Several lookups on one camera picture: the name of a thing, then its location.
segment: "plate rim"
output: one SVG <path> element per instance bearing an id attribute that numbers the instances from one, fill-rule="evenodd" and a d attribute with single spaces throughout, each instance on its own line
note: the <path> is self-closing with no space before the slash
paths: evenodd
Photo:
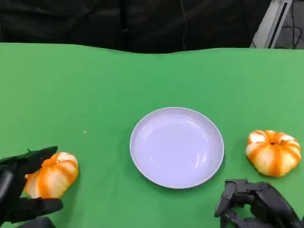
<path id="1" fill-rule="evenodd" d="M 138 128 L 138 125 L 143 122 L 146 118 L 148 118 L 150 115 L 152 115 L 153 113 L 155 112 L 159 112 L 159 111 L 162 111 L 162 110 L 166 110 L 166 109 L 183 109 L 183 110 L 187 110 L 187 111 L 190 111 L 190 112 L 195 112 L 199 115 L 201 115 L 202 117 L 206 118 L 212 125 L 213 127 L 216 129 L 216 131 L 218 132 L 219 136 L 220 136 L 220 139 L 221 139 L 221 145 L 222 145 L 222 156 L 220 158 L 220 161 L 219 161 L 219 164 L 218 166 L 216 167 L 216 169 L 204 180 L 204 181 L 200 181 L 199 183 L 196 183 L 194 185 L 191 185 L 191 186 L 187 186 L 187 187 L 171 187 L 171 186 L 166 186 L 164 184 L 161 184 L 159 183 L 158 181 L 156 180 L 153 180 L 149 177 L 147 177 L 144 172 L 139 168 L 137 162 L 135 161 L 135 158 L 133 156 L 133 153 L 132 153 L 132 139 L 134 138 L 134 132 L 135 130 Z M 145 115 L 140 121 L 137 122 L 137 124 L 135 125 L 135 127 L 133 128 L 132 130 L 132 133 L 131 133 L 131 137 L 130 137 L 130 144 L 129 144 L 129 147 L 130 147 L 130 155 L 131 155 L 131 158 L 132 158 L 132 161 L 134 163 L 134 165 L 136 166 L 137 170 L 146 178 L 148 179 L 149 181 L 159 185 L 159 186 L 162 186 L 162 187 L 165 187 L 165 188 L 169 188 L 169 189 L 190 189 L 190 188 L 194 188 L 194 187 L 197 187 L 205 182 L 207 182 L 208 180 L 210 180 L 215 174 L 216 172 L 220 169 L 222 163 L 223 163 L 223 160 L 224 160 L 224 154 L 225 154 L 225 144 L 224 144 L 224 140 L 223 140 L 223 137 L 222 137 L 222 134 L 220 133 L 218 127 L 208 118 L 206 117 L 205 115 L 203 115 L 202 113 L 198 112 L 198 111 L 195 111 L 193 109 L 189 109 L 189 108 L 185 108 L 185 107 L 165 107 L 165 108 L 159 108 L 159 109 L 156 109 L 150 113 L 148 113 L 147 115 Z"/>

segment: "floor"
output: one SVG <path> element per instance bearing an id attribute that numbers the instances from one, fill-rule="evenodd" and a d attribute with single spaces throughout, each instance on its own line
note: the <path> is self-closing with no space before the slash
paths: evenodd
<path id="1" fill-rule="evenodd" d="M 294 2 L 294 26 L 300 27 L 303 31 L 302 38 L 300 39 L 296 49 L 304 49 L 304 0 L 295 0 Z M 284 26 L 292 26 L 291 8 L 286 17 Z M 298 40 L 300 30 L 295 29 L 295 42 Z M 282 28 L 280 36 L 276 42 L 276 48 L 293 48 L 293 31 L 292 28 Z"/>

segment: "cable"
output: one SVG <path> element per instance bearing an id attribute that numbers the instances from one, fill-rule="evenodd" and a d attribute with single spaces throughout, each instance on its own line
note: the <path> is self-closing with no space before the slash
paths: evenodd
<path id="1" fill-rule="evenodd" d="M 0 42 L 3 41 L 2 22 L 0 19 Z"/>
<path id="2" fill-rule="evenodd" d="M 292 27 L 292 26 L 283 26 L 282 28 L 283 28 L 283 29 L 288 29 L 288 28 L 289 28 L 290 31 L 293 32 L 293 27 Z M 296 32 L 293 32 L 294 35 L 298 37 L 298 40 L 297 40 L 296 43 L 293 45 L 293 49 L 296 48 L 296 46 L 299 44 L 300 40 L 304 41 L 304 39 L 302 38 L 302 33 L 303 33 L 302 29 L 301 29 L 300 27 L 298 27 L 298 26 L 295 26 L 294 28 L 295 28 L 295 29 L 298 29 L 298 30 L 300 31 L 300 34 L 298 35 L 298 34 L 296 34 Z"/>
<path id="3" fill-rule="evenodd" d="M 283 26 L 282 28 L 283 28 L 283 29 L 289 28 L 289 29 L 292 31 L 292 33 L 293 33 L 293 37 L 292 37 L 292 40 L 293 40 L 292 42 L 293 42 L 293 44 L 292 44 L 292 46 L 293 46 L 293 49 L 296 49 L 296 47 L 298 46 L 300 40 L 303 40 L 303 41 L 304 41 L 304 39 L 302 38 L 302 33 L 303 33 L 302 28 L 301 28 L 301 27 L 298 27 L 298 26 L 295 26 L 295 16 L 294 16 L 294 7 L 295 7 L 295 5 L 294 5 L 294 2 L 295 2 L 295 0 L 293 0 L 292 3 L 291 3 L 292 26 L 288 24 L 287 20 L 285 20 L 285 24 L 286 24 L 287 26 Z M 295 33 L 295 30 L 296 30 L 296 29 L 298 29 L 298 30 L 300 31 L 300 34 L 299 34 L 299 35 Z"/>
<path id="4" fill-rule="evenodd" d="M 256 48 L 256 44 L 254 43 L 254 41 L 252 41 L 253 46 Z"/>
<path id="5" fill-rule="evenodd" d="M 245 30 L 246 30 L 246 34 L 247 34 L 247 39 L 251 40 L 250 37 L 250 32 L 249 32 L 249 28 L 248 28 L 248 20 L 247 20 L 247 16 L 246 16 L 246 9 L 245 9 L 245 2 L 244 0 L 239 0 L 240 1 L 240 6 L 243 10 L 243 20 L 244 20 L 244 25 L 245 25 Z M 256 44 L 253 42 L 253 40 L 251 41 L 251 43 L 253 44 L 253 46 L 256 48 Z"/>
<path id="6" fill-rule="evenodd" d="M 295 2 L 295 0 L 293 0 L 292 2 L 291 2 L 291 19 L 292 19 L 292 21 L 293 21 L 293 49 L 295 49 L 295 17 L 294 17 L 294 2 Z"/>
<path id="7" fill-rule="evenodd" d="M 186 32 L 187 32 L 187 17 L 186 17 L 186 13 L 185 13 L 185 8 L 184 8 L 184 3 L 183 0 L 180 0 L 180 5 L 181 5 L 181 10 L 184 16 L 184 21 L 185 21 L 185 28 L 184 28 L 184 32 L 182 35 L 182 48 L 184 51 L 186 51 L 186 43 L 185 43 L 185 38 L 186 38 Z"/>

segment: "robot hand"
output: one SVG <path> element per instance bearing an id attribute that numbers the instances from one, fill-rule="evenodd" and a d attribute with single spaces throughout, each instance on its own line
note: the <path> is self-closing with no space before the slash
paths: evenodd
<path id="1" fill-rule="evenodd" d="M 245 204 L 251 206 L 255 218 L 242 219 L 232 209 Z M 214 216 L 221 218 L 221 228 L 229 222 L 237 228 L 304 228 L 303 220 L 273 186 L 243 179 L 225 181 Z"/>
<path id="2" fill-rule="evenodd" d="M 25 175 L 38 171 L 43 161 L 50 158 L 56 151 L 57 147 L 54 146 L 0 160 L 0 226 L 4 222 L 32 220 L 37 216 L 50 214 L 63 208 L 60 199 L 20 198 L 27 182 Z M 39 227 L 54 227 L 48 218 L 31 221 L 28 227 L 33 227 L 30 224 L 40 224 Z"/>

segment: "pumpkin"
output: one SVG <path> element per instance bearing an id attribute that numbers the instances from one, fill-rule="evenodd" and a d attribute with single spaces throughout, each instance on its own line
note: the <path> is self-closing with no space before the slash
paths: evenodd
<path id="1" fill-rule="evenodd" d="M 246 155 L 258 172 L 282 177 L 300 160 L 300 144 L 292 136 L 275 131 L 253 131 L 247 140 Z"/>
<path id="2" fill-rule="evenodd" d="M 41 169 L 27 174 L 24 191 L 31 198 L 59 198 L 75 181 L 78 162 L 74 155 L 66 152 L 55 153 L 43 161 Z"/>

